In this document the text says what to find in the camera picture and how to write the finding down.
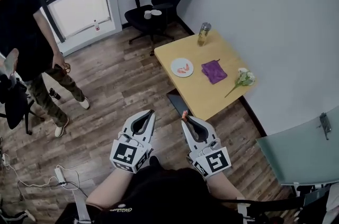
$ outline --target white cup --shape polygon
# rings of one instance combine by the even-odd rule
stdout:
[[[149,20],[152,17],[152,12],[150,10],[146,10],[144,14],[144,18]]]

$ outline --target glass bottle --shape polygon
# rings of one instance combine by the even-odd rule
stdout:
[[[208,32],[211,30],[211,24],[210,23],[203,23],[200,32],[198,35],[198,45],[203,46],[206,42],[206,38],[208,35]]]

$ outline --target table leg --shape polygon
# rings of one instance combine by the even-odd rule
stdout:
[[[193,116],[192,112],[189,110],[184,99],[182,99],[179,91],[175,88],[172,91],[166,94],[167,98],[171,101],[179,116],[182,116],[182,113],[187,110],[190,116]]]

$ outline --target cable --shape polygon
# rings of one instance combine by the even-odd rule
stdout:
[[[57,168],[58,167],[66,170],[66,171],[74,171],[76,173],[76,175],[78,176],[78,185],[74,184],[74,186],[76,187],[75,189],[68,189],[68,188],[64,187],[63,185],[61,187],[65,190],[70,190],[70,191],[80,189],[80,177],[79,177],[78,171],[75,171],[74,169],[66,169],[66,168],[64,168],[63,166],[60,166],[60,165],[57,165]]]
[[[26,200],[26,198],[25,198],[25,196],[22,194],[22,192],[20,191],[19,183],[22,183],[22,184],[23,184],[24,186],[26,186],[26,187],[51,188],[51,187],[61,186],[63,189],[69,190],[69,191],[73,191],[73,190],[78,190],[78,189],[79,189],[86,197],[88,197],[88,196],[85,194],[85,192],[80,188],[80,177],[79,177],[79,173],[78,173],[76,170],[74,170],[74,169],[67,169],[67,168],[64,168],[64,167],[61,166],[61,165],[57,165],[57,168],[60,167],[60,168],[62,168],[62,169],[64,169],[64,170],[66,170],[66,171],[73,171],[73,172],[75,172],[76,175],[77,175],[77,177],[78,177],[78,185],[76,185],[74,182],[60,182],[60,181],[58,180],[58,178],[56,178],[55,176],[52,176],[52,177],[48,180],[48,183],[46,183],[46,184],[43,184],[43,185],[30,184],[30,185],[28,185],[28,184],[24,183],[24,182],[20,179],[20,177],[19,177],[19,175],[17,174],[15,168],[11,166],[11,160],[10,160],[10,157],[8,156],[8,154],[3,154],[3,156],[7,156],[7,157],[8,157],[8,165],[5,165],[5,163],[3,163],[3,161],[1,161],[1,164],[4,165],[5,168],[6,168],[8,171],[9,171],[10,169],[12,169],[12,170],[14,171],[14,173],[15,173],[17,179],[18,179],[18,182],[16,183],[16,187],[17,187],[17,189],[18,189],[19,192],[20,192],[20,198],[19,198],[20,201],[22,201],[22,198],[24,198],[25,200]],[[51,180],[52,180],[53,178],[55,178],[59,183],[56,184],[56,185],[49,185],[50,182],[51,182]],[[66,187],[63,186],[63,184],[66,184],[66,183],[70,183],[70,184],[72,184],[73,186],[75,186],[76,188],[75,188],[75,189],[68,189],[68,188],[66,188]]]
[[[36,185],[36,184],[28,185],[28,184],[25,184],[22,180],[20,180],[20,177],[19,177],[19,175],[17,174],[15,168],[11,166],[11,160],[10,160],[10,157],[8,156],[8,154],[3,154],[3,155],[6,155],[6,156],[8,157],[8,165],[5,165],[5,164],[4,164],[4,166],[6,167],[6,169],[9,171],[10,168],[11,168],[11,169],[15,172],[15,175],[16,175],[17,179],[18,179],[23,185],[25,185],[25,186],[27,186],[27,187],[32,187],[32,186],[43,187],[43,186],[49,185],[50,182],[51,182],[51,180],[52,180],[53,178],[55,178],[55,179],[58,181],[58,179],[57,179],[55,176],[52,176],[52,177],[48,180],[48,183],[47,183],[47,184],[43,184],[43,185]]]
[[[73,183],[73,182],[66,182],[66,183],[69,183],[69,184],[72,184],[72,185],[74,185],[77,189],[79,189],[87,198],[88,198],[88,196],[86,195],[86,193],[80,188],[80,187],[78,187],[75,183]]]
[[[18,200],[18,201],[13,201],[13,202],[6,202],[5,204],[15,204],[15,203],[19,203],[19,202],[22,202],[22,201],[23,201],[23,195],[22,195],[22,193],[21,193],[21,191],[20,191],[20,189],[19,189],[18,183],[19,183],[19,182],[16,183],[16,187],[17,187],[18,191],[20,192],[19,200]]]

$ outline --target bottle cap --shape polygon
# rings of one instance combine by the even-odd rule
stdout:
[[[201,28],[204,29],[205,31],[210,31],[212,28],[212,25],[210,23],[203,23]]]

